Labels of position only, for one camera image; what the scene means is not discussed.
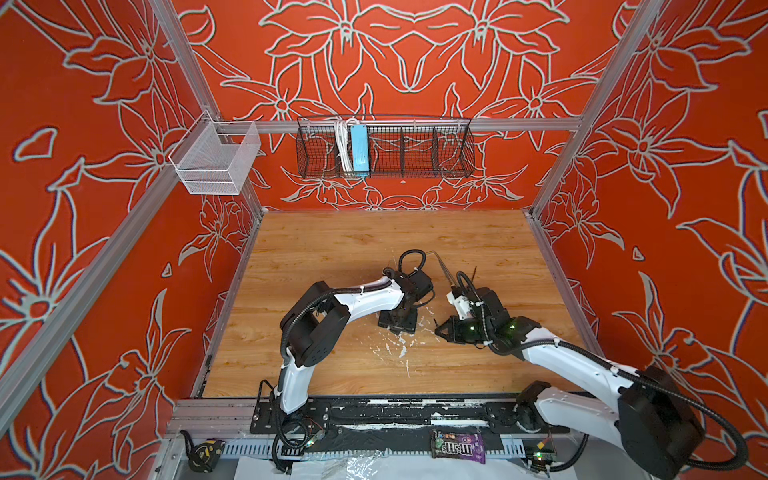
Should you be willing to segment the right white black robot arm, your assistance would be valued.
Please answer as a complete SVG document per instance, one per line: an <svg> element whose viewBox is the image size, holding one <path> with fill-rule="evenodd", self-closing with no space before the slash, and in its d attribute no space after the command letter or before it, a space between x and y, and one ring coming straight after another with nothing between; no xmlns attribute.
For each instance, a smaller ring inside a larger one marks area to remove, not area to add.
<svg viewBox="0 0 768 480"><path fill-rule="evenodd" d="M716 411L682 394L666 372L612 362L528 317L513 317L493 290L476 287L464 272L449 282L447 298L456 313L436 327L437 336L486 348L498 356L514 356L582 389L582 394L575 395L546 382L529 385L518 395L517 405L532 416L533 429L543 424L563 426L597 437L622 449L657 479L673 479L685 467L733 471L747 463L749 447L741 433ZM695 458L705 439L700 415L719 425L733 441L731 458Z"/></svg>

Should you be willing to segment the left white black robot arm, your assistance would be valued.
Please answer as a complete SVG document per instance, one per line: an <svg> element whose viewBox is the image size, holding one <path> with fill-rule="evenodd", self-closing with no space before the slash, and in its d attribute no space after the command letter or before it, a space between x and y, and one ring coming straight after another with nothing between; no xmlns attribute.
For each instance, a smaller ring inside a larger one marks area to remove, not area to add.
<svg viewBox="0 0 768 480"><path fill-rule="evenodd" d="M316 366L333 351L343 331L353 321L376 314L378 326L399 335L413 334L418 309L434 297L431 278L424 272L427 253L403 252L394 268L382 277L359 286L332 288L324 281L313 283L280 322L280 375L270 388L269 403L275 437L272 462L289 474L293 462L280 458L283 447L309 446L310 428L298 417L309 399L309 385Z"/></svg>

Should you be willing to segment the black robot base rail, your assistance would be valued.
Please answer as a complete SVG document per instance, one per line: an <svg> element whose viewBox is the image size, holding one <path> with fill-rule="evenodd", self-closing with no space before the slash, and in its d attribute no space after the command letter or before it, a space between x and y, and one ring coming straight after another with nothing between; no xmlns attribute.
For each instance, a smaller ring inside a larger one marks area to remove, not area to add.
<svg viewBox="0 0 768 480"><path fill-rule="evenodd" d="M275 400L261 399L250 432L282 431L293 441L306 440L304 453L379 451L428 453L434 431L478 433L490 452L510 453L509 443L526 447L539 440L568 438L565 427L525 427L515 416L514 394L311 396L291 414Z"/></svg>

